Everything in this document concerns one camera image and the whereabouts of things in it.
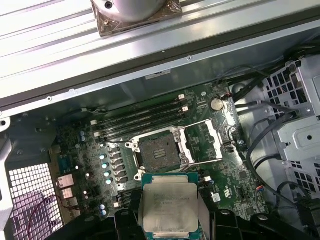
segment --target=capacitor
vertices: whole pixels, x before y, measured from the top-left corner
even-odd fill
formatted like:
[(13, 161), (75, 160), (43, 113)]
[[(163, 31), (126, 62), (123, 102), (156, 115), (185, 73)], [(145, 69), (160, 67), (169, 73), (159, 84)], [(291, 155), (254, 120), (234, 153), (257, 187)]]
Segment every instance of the capacitor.
[(106, 168), (108, 168), (109, 166), (110, 166), (110, 164), (109, 164), (108, 162), (102, 164), (102, 168), (103, 168), (103, 169), (106, 169)]
[(111, 171), (106, 171), (106, 172), (104, 173), (104, 176), (105, 176), (106, 178), (108, 178), (110, 175), (111, 175)]
[(220, 111), (224, 108), (224, 102), (219, 98), (214, 98), (209, 103), (209, 107), (212, 111)]
[(113, 178), (108, 178), (108, 179), (105, 181), (105, 183), (108, 184), (108, 185), (110, 185), (110, 184), (112, 184), (113, 181), (114, 181)]
[(118, 171), (122, 171), (124, 169), (126, 169), (125, 165), (120, 165), (117, 168), (115, 168), (114, 171), (118, 172)]
[(126, 171), (121, 171), (119, 172), (119, 174), (116, 175), (117, 178), (123, 178), (127, 175), (127, 172)]
[(112, 164), (112, 166), (116, 166), (116, 165), (120, 165), (120, 164), (123, 164), (123, 163), (124, 163), (124, 161), (122, 159), (120, 159), (120, 160), (112, 162), (111, 164)]
[(105, 154), (101, 154), (100, 156), (99, 156), (99, 159), (100, 160), (103, 160), (103, 159), (105, 159), (107, 156), (105, 155)]

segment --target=sticker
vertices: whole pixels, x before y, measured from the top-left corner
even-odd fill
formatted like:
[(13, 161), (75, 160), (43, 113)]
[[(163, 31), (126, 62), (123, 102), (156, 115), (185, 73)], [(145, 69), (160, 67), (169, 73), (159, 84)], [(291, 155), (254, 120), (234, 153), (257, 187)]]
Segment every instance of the sticker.
[(215, 203), (221, 201), (221, 198), (220, 198), (220, 194), (219, 194), (219, 193), (215, 193), (215, 194), (211, 193), (211, 195), (212, 195), (212, 199), (213, 199), (213, 201), (214, 201)]
[(171, 73), (171, 69), (165, 70), (165, 71), (160, 71), (160, 72), (157, 72), (155, 74), (151, 74), (151, 75), (145, 76), (145, 80), (154, 79), (154, 78), (157, 78), (157, 77), (160, 77), (160, 76), (163, 76), (163, 75), (167, 75), (167, 74), (170, 74), (170, 73)]

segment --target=ventilation grille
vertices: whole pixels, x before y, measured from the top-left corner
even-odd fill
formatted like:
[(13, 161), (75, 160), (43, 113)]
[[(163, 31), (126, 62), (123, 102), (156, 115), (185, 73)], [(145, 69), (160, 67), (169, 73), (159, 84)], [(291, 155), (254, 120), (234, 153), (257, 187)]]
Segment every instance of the ventilation grille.
[(320, 177), (320, 164), (315, 163), (314, 167), (315, 167), (316, 174), (318, 175), (318, 177)]
[(299, 161), (291, 161), (291, 165), (296, 169), (302, 169), (301, 162)]
[[(273, 104), (290, 108), (307, 102), (302, 83), (298, 81), (296, 73), (291, 74), (289, 68), (268, 77), (266, 90)], [(277, 119), (283, 114), (277, 109), (273, 110)]]
[(311, 191), (313, 193), (316, 193), (316, 188), (314, 185), (314, 181), (312, 180), (312, 177), (308, 174), (302, 173), (302, 172), (294, 172), (294, 175), (296, 177), (296, 181), (297, 183), (303, 187), (304, 189)]
[(13, 212), (11, 214), (15, 240), (29, 240), (28, 224), (31, 214), (30, 236), (32, 240), (44, 240), (63, 226), (48, 164), (24, 167), (9, 171)]

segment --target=screw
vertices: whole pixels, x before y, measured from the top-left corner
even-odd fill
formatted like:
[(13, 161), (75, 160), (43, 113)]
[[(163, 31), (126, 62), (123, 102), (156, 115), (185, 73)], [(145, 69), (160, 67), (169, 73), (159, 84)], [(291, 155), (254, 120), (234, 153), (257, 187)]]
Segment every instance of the screw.
[(111, 1), (107, 1), (104, 6), (106, 9), (112, 9), (113, 3)]
[(228, 210), (221, 210), (220, 213), (222, 213), (223, 215), (230, 215), (230, 212)]
[(243, 144), (245, 144), (245, 141), (243, 141), (242, 139), (240, 139), (240, 140), (238, 140), (238, 144), (239, 144), (239, 145), (243, 145)]
[(290, 73), (294, 73), (294, 72), (296, 72), (297, 71), (297, 67), (296, 67), (296, 65), (294, 65), (294, 64), (291, 64), (290, 66), (289, 66), (289, 71), (290, 71)]
[(258, 219), (261, 220), (261, 221), (267, 221), (268, 220), (267, 216), (265, 216), (265, 215), (259, 215)]

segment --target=metal bracket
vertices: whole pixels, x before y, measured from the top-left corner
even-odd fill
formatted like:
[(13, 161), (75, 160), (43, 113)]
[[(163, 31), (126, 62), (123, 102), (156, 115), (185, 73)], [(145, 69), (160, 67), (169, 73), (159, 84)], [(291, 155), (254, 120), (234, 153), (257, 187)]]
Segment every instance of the metal bracket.
[(0, 135), (0, 237), (4, 236), (7, 221), (14, 208), (5, 167), (6, 160), (11, 151), (12, 144), (10, 139), (4, 134)]
[(10, 117), (6, 117), (6, 118), (3, 118), (3, 119), (0, 119), (0, 133), (6, 131), (10, 127), (10, 125), (11, 125)]

